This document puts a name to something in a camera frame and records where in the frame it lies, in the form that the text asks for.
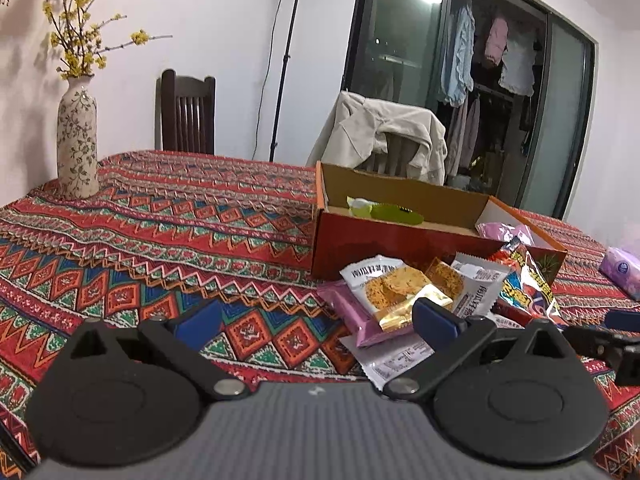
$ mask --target glass door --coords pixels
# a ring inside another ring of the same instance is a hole
[[[593,43],[549,19],[546,95],[534,130],[519,207],[561,218],[574,182],[593,81]]]
[[[437,46],[446,4],[364,0],[361,15],[354,19],[343,87],[369,98],[428,108],[434,67],[441,63]]]

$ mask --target dark wooden chair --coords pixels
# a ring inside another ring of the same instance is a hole
[[[204,81],[162,72],[160,116],[162,148],[174,152],[214,153],[216,80]]]

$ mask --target floral ceramic vase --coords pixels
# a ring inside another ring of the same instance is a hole
[[[95,99],[90,76],[70,77],[58,107],[58,183],[63,198],[88,198],[98,192]]]

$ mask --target cardboard box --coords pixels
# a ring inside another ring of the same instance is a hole
[[[456,252],[486,258],[504,244],[482,238],[476,224],[526,224],[535,247],[529,252],[551,284],[564,261],[566,249],[493,196],[434,186],[418,180],[350,170],[318,162],[318,209],[312,276],[338,280],[345,266],[384,254],[414,266],[426,266],[434,257],[453,260]],[[366,198],[412,209],[424,216],[417,226],[356,218],[347,197]]]

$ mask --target wooden chair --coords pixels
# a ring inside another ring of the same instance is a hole
[[[386,153],[371,153],[358,166],[359,170],[406,177],[406,167],[420,147],[417,142],[405,137],[386,135]]]
[[[162,148],[174,152],[214,153],[216,80],[204,81],[162,72],[160,116]]]

